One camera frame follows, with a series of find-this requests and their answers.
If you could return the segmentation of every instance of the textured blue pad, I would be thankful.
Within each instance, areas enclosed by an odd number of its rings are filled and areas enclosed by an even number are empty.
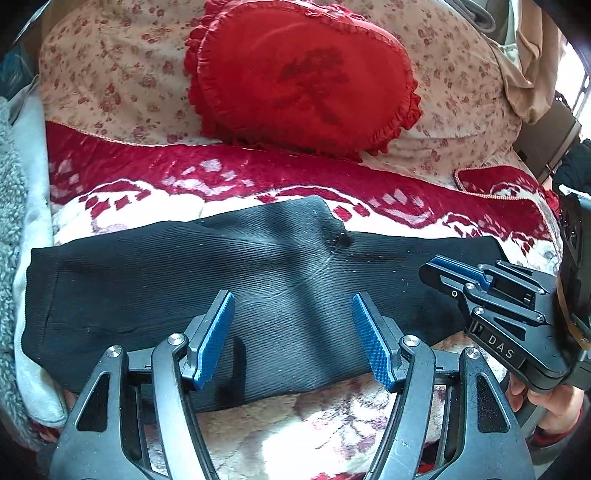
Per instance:
[[[353,322],[375,379],[391,391],[395,379],[390,350],[359,294],[353,297]]]
[[[438,267],[447,268],[448,270],[469,278],[474,283],[480,285],[482,290],[488,291],[488,288],[491,286],[491,282],[486,279],[486,275],[484,275],[484,272],[479,268],[471,267],[470,265],[452,260],[451,258],[442,257],[441,255],[434,257],[430,263],[435,264]]]
[[[193,381],[200,390],[213,378],[213,372],[217,367],[217,361],[233,319],[234,295],[228,293],[197,352],[197,371]]]

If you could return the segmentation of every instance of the metal screw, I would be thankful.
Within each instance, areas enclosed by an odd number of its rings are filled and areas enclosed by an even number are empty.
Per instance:
[[[402,337],[402,341],[406,346],[417,346],[419,343],[421,343],[421,340],[419,340],[418,337],[414,335],[405,335]]]
[[[182,333],[173,333],[170,337],[168,337],[168,342],[171,345],[180,345],[184,342],[184,335]]]
[[[466,348],[466,355],[472,358],[473,360],[476,360],[477,358],[480,358],[480,350],[478,348],[469,346],[468,348]]]
[[[119,355],[121,355],[122,351],[123,349],[119,345],[113,345],[107,349],[107,356],[109,358],[117,358]]]

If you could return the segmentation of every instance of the red heart-shaped pillow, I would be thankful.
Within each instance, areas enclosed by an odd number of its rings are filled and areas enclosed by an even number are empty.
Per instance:
[[[299,0],[205,8],[185,58],[204,135],[353,157],[421,116],[406,50],[362,16]]]

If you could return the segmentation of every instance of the beige curtain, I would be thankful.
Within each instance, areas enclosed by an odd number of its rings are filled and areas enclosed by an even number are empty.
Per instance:
[[[489,40],[505,82],[505,92],[524,122],[536,123],[554,100],[558,64],[566,39],[533,0],[513,0],[515,43]]]

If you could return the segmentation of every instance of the gray fleece blanket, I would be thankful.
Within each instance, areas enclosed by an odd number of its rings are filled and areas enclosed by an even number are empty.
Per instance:
[[[32,427],[17,387],[14,362],[13,282],[20,254],[27,187],[9,122],[0,98],[0,420],[13,438],[38,450],[43,444]]]

